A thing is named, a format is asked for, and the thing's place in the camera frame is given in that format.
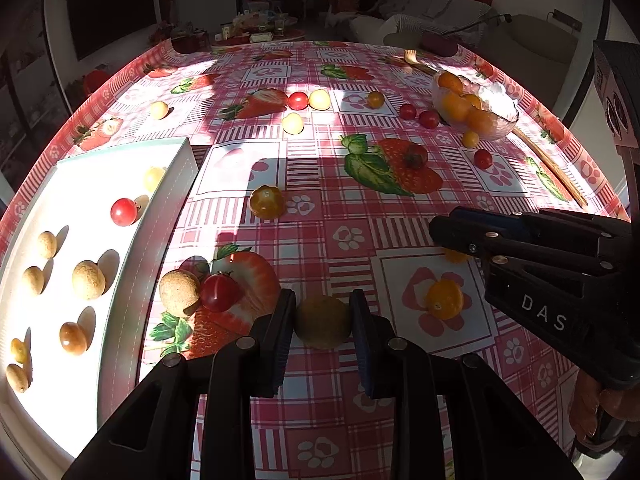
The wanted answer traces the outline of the red cherry tomato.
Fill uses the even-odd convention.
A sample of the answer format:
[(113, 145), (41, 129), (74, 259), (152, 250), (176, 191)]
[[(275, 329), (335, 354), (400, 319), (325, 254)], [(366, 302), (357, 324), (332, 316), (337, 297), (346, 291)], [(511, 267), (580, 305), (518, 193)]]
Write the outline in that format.
[(110, 215), (116, 226), (131, 226), (137, 219), (137, 204), (130, 198), (119, 198), (111, 206)]

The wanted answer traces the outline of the pale fruit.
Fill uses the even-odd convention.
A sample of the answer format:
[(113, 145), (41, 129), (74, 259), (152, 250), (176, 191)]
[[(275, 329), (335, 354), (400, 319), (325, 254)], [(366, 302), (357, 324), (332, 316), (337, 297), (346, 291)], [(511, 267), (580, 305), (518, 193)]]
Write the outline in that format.
[(151, 167), (144, 175), (144, 187), (149, 193), (153, 193), (162, 182), (166, 169)]

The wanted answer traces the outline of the yellow cherry tomato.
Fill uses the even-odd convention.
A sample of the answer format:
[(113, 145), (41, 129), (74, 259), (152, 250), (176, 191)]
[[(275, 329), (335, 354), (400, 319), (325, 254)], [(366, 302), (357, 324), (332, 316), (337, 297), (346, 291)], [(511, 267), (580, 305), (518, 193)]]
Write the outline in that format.
[(444, 249), (444, 257), (453, 264), (465, 263), (471, 259), (469, 255), (465, 255), (463, 252), (456, 252), (455, 250), (447, 248)]

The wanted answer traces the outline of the orange cherry tomato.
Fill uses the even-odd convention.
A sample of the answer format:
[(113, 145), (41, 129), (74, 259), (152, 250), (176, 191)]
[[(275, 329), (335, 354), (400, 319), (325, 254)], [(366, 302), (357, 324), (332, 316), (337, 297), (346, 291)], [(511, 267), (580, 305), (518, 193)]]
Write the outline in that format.
[(460, 285), (451, 278), (441, 278), (431, 284), (425, 298), (429, 314), (441, 321), (455, 318), (464, 306), (464, 295)]

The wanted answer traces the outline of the red tomato near bowl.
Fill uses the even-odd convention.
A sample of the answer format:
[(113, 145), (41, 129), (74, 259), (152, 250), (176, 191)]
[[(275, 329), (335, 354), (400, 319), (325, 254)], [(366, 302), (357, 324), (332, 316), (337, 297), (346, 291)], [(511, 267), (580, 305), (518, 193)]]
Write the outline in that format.
[(481, 170), (486, 170), (492, 166), (494, 160), (491, 154), (486, 150), (477, 150), (474, 153), (474, 165)]

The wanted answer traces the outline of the red tomato beside longan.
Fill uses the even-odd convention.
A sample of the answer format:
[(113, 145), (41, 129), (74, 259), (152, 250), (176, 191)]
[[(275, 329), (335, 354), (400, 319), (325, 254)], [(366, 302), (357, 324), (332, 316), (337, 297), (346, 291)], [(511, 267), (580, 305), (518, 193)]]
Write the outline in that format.
[(242, 296), (240, 285), (230, 273), (218, 272), (209, 275), (201, 287), (202, 306), (215, 313), (228, 311)]

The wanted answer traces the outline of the yellow tomato below bowl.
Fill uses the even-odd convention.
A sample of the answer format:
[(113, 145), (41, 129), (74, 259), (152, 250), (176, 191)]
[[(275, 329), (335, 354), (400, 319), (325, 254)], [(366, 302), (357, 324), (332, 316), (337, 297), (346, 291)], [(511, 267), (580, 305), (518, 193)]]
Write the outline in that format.
[(480, 144), (480, 136), (476, 132), (469, 130), (463, 133), (461, 142), (466, 148), (475, 150), (478, 147), (478, 144)]

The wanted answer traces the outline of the red tomato pair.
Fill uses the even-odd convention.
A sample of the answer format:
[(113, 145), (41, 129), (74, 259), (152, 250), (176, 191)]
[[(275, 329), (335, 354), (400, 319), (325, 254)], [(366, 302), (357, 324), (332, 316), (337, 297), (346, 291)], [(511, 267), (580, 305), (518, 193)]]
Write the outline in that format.
[(402, 120), (415, 120), (416, 107), (410, 103), (402, 104), (401, 107), (399, 107), (398, 114)]
[(419, 124), (427, 129), (435, 129), (440, 124), (440, 116), (436, 110), (424, 110), (418, 116)]

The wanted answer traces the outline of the strawberry pattern tablecloth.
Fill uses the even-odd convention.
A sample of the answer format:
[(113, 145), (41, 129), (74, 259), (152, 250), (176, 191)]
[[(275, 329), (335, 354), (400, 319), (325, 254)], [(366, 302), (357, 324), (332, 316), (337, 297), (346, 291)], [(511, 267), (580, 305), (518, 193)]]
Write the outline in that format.
[[(621, 219), (625, 208), (582, 144), (528, 91), (474, 53), (420, 62), (476, 84), (503, 84), (520, 112), (516, 126), (565, 172), (585, 197), (582, 209), (514, 133), (480, 138), (475, 150), (440, 118), (435, 129), (418, 116), (435, 110), (432, 77), (413, 70), (398, 48), (368, 44), (266, 44), (182, 54), (163, 42), (130, 62), (76, 110), (29, 171), (1, 220), (2, 263), (28, 205), (57, 162), (98, 148), (186, 139), (198, 174), (180, 211), (157, 274), (146, 317), (136, 382), (164, 364), (179, 379), (195, 364), (236, 351), (254, 353), (254, 333), (268, 320), (282, 288), (298, 304), (333, 296), (348, 305), (362, 289), (371, 312), (392, 326), (390, 352), (419, 351), (457, 365), (464, 356), (486, 368), (496, 392), (465, 380), (458, 393), (418, 397), (435, 422), (435, 440), (413, 447), (412, 478), (576, 479), (568, 458), (574, 434), (567, 420), (577, 370), (561, 353), (485, 299), (484, 273), (471, 258), (453, 264), (428, 224), (457, 206), (497, 214), (565, 209)], [(288, 96), (326, 89), (329, 110), (291, 110)], [(385, 104), (367, 107), (381, 92)], [(169, 113), (150, 116), (163, 101)], [(416, 107), (402, 120), (402, 104)], [(281, 120), (304, 118), (297, 136)], [(412, 142), (428, 153), (411, 170), (402, 154)], [(474, 165), (488, 151), (494, 163)], [(286, 211), (256, 218), (250, 194), (280, 188)], [(190, 318), (165, 310), (158, 285), (171, 270), (230, 273), (241, 300), (226, 312), (200, 305)], [(447, 321), (429, 314), (425, 295), (441, 278), (456, 281), (463, 310)], [(158, 441), (151, 463), (134, 466), (128, 451), (101, 469), (109, 479), (389, 479), (396, 476), (393, 433), (400, 406), (385, 393), (372, 400), (358, 375), (352, 338), (319, 350), (292, 339), (283, 385), (273, 398), (248, 401), (250, 426), (221, 417), (224, 393), (180, 403), (188, 418)]]

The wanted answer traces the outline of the orange fruit in bowl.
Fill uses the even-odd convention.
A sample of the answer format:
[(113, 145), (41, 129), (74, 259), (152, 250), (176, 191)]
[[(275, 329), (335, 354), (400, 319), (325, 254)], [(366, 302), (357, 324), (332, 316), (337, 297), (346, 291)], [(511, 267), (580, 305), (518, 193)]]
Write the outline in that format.
[(464, 85), (462, 80), (452, 73), (442, 72), (437, 78), (437, 84), (439, 88), (448, 89), (458, 96), (463, 93)]

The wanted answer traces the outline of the orange tomato on paw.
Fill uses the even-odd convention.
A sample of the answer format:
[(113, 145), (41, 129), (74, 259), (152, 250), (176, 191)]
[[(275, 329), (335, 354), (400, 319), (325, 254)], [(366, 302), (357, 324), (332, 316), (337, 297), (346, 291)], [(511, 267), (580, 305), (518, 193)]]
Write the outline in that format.
[(385, 96), (381, 92), (371, 91), (367, 95), (367, 107), (371, 110), (379, 110), (385, 104)]

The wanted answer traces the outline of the red tomato far centre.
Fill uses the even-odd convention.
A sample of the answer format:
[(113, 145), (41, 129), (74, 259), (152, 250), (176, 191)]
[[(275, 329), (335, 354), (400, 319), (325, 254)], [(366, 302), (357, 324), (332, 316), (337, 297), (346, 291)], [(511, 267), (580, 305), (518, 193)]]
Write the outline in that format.
[(291, 110), (304, 110), (309, 105), (309, 98), (305, 92), (295, 91), (288, 96), (286, 105)]

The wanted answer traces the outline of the small longan in tray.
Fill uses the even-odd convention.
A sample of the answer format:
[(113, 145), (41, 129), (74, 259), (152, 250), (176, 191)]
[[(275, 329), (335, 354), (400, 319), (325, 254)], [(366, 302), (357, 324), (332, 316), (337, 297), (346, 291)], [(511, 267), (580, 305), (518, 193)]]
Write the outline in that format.
[(58, 239), (50, 231), (43, 231), (37, 238), (38, 252), (42, 258), (52, 259), (58, 252)]

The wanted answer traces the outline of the pale longan far left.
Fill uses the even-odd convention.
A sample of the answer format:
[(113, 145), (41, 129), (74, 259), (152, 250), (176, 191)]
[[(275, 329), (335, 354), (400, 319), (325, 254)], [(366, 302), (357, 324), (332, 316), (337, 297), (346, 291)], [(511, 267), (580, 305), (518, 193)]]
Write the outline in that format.
[(150, 104), (149, 112), (153, 119), (162, 120), (169, 113), (169, 106), (163, 101), (155, 101)]

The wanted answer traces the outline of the cluttered coffee table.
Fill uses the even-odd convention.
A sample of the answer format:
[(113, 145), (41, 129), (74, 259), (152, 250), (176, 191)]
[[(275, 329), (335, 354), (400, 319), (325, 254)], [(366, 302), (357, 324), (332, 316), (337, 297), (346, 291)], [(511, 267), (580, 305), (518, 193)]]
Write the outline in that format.
[(297, 18), (270, 10), (238, 14), (231, 22), (221, 25), (214, 36), (214, 47), (263, 44), (264, 42), (299, 41), (306, 32), (297, 25)]

